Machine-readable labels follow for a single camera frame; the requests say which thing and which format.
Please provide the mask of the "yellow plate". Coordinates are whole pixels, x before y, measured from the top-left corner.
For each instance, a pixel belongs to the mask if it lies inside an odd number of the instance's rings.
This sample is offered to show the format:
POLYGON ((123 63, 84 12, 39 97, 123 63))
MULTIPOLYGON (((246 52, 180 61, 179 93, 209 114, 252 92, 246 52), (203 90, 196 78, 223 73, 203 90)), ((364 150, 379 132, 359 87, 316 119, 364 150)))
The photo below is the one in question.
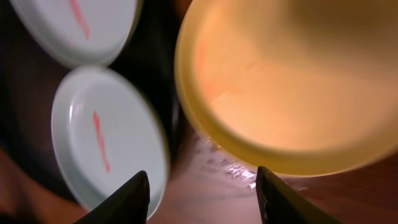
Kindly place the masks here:
POLYGON ((397 1, 192 1, 175 82, 195 128, 292 176, 397 151, 397 1))

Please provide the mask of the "light blue plate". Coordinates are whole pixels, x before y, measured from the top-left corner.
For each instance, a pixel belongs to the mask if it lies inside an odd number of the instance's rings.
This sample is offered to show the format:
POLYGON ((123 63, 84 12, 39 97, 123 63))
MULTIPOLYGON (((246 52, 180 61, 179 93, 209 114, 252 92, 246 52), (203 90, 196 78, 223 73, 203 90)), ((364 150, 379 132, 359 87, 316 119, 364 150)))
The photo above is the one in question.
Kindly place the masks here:
POLYGON ((134 33, 143 0, 11 0, 33 39, 58 63, 108 66, 134 33))
POLYGON ((155 109, 117 72, 74 68, 55 94, 53 151, 72 195, 93 210, 137 172, 147 173, 153 216, 170 173, 169 143, 155 109))

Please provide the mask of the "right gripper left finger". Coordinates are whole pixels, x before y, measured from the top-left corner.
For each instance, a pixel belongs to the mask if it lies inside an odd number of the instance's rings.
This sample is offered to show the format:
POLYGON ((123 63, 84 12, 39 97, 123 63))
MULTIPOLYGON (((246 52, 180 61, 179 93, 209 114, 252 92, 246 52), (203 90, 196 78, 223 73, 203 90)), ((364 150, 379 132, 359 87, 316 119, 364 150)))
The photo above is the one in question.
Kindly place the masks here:
POLYGON ((146 224, 149 202, 149 180, 142 170, 75 224, 146 224))

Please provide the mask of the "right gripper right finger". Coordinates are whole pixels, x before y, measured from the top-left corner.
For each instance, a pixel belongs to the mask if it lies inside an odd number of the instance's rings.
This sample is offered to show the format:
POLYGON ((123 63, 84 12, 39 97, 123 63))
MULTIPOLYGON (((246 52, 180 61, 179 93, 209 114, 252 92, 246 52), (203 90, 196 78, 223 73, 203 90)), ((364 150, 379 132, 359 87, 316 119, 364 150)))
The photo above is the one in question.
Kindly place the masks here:
POLYGON ((256 194, 263 224, 339 224, 266 167, 257 168, 256 194))

